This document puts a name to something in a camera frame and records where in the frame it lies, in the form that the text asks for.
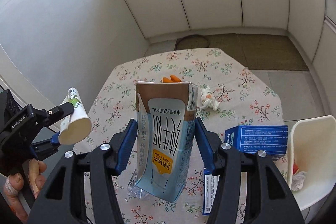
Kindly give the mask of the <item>person's left hand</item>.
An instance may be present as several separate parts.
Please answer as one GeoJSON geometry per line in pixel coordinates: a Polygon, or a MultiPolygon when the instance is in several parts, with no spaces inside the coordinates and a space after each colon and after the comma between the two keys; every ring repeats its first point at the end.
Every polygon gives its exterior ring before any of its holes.
{"type": "MultiPolygon", "coordinates": [[[[46,163],[32,159],[29,162],[29,171],[33,171],[34,180],[29,180],[30,186],[33,187],[35,198],[38,197],[41,189],[43,188],[46,178],[42,175],[47,169],[46,163]]],[[[20,173],[11,175],[6,179],[3,186],[3,192],[7,198],[12,212],[18,217],[21,223],[26,223],[29,215],[25,211],[22,203],[19,200],[18,193],[24,186],[23,176],[20,173]]]]}

